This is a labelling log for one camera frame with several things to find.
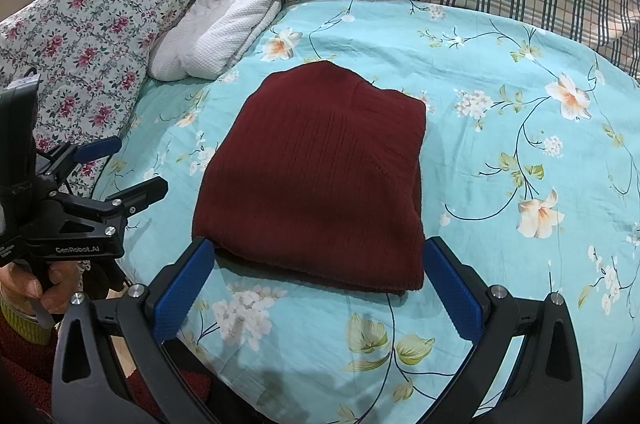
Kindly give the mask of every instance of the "red fabric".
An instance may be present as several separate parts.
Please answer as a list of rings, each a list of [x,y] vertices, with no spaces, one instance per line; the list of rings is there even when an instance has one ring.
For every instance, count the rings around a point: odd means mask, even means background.
[[[330,62],[271,74],[209,163],[193,235],[330,282],[417,290],[425,106]]]
[[[47,413],[51,411],[50,382],[57,342],[57,335],[53,333],[47,346],[30,343],[7,324],[2,312],[0,312],[0,360],[4,361],[4,365],[27,400],[36,408]],[[180,371],[180,374],[201,400],[208,399],[211,388],[209,377],[183,370]],[[140,374],[136,371],[127,380],[138,405],[151,415],[161,418],[158,406],[153,401]]]

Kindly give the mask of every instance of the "blue gripper pad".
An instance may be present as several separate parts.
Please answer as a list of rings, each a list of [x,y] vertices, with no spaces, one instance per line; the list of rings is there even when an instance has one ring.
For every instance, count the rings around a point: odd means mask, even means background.
[[[102,157],[113,155],[114,153],[119,152],[120,148],[122,148],[122,141],[116,136],[83,144],[76,149],[76,152],[74,153],[74,162],[87,164],[88,162],[101,159]]]
[[[177,335],[215,262],[213,244],[202,240],[154,306],[152,332],[157,343]]]
[[[457,263],[452,264],[445,253]],[[456,267],[462,269],[463,266],[441,238],[424,242],[422,266],[460,337],[478,344],[484,331],[482,306],[456,271]]]

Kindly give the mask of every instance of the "floral pillow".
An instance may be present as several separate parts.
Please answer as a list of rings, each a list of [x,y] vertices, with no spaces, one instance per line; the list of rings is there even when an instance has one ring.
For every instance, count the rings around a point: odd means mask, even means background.
[[[41,150],[118,135],[146,75],[150,47],[192,0],[36,0],[0,23],[0,90],[41,75],[34,136]],[[104,162],[70,177],[89,195]]]

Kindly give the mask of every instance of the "folded white towel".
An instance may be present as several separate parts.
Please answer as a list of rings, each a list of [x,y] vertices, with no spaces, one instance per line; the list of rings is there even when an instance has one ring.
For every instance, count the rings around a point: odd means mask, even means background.
[[[160,37],[147,71],[159,81],[214,80],[237,63],[280,11],[280,0],[196,0]]]
[[[280,0],[234,0],[224,15],[180,54],[182,68],[190,76],[214,80],[240,60],[279,11]]]

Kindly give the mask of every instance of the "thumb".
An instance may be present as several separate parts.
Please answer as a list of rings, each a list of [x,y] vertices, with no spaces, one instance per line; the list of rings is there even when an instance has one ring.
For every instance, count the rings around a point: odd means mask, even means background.
[[[2,290],[10,297],[40,298],[42,286],[38,279],[15,263],[0,268]]]

